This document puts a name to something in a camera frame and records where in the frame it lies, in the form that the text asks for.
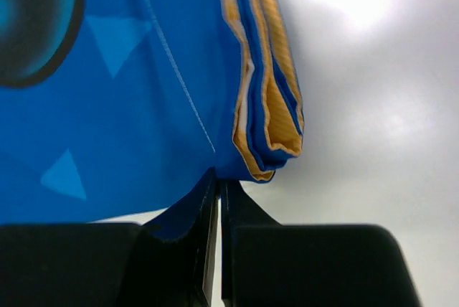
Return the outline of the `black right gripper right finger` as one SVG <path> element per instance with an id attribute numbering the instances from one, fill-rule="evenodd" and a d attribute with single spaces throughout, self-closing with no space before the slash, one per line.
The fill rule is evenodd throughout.
<path id="1" fill-rule="evenodd" d="M 219 183 L 226 306 L 419 306 L 385 228 L 282 225 L 238 181 Z"/>

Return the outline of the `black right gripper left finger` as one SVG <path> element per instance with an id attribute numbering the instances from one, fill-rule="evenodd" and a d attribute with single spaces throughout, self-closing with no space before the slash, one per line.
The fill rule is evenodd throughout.
<path id="1" fill-rule="evenodd" d="M 204 306 L 213 169 L 151 221 L 1 227 L 3 306 Z"/>

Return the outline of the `blue printed shirt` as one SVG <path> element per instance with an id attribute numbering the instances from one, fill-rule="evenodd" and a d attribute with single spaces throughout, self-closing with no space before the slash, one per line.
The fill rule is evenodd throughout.
<path id="1" fill-rule="evenodd" d="M 170 207 L 303 144 L 277 0 L 1 0 L 1 223 Z"/>

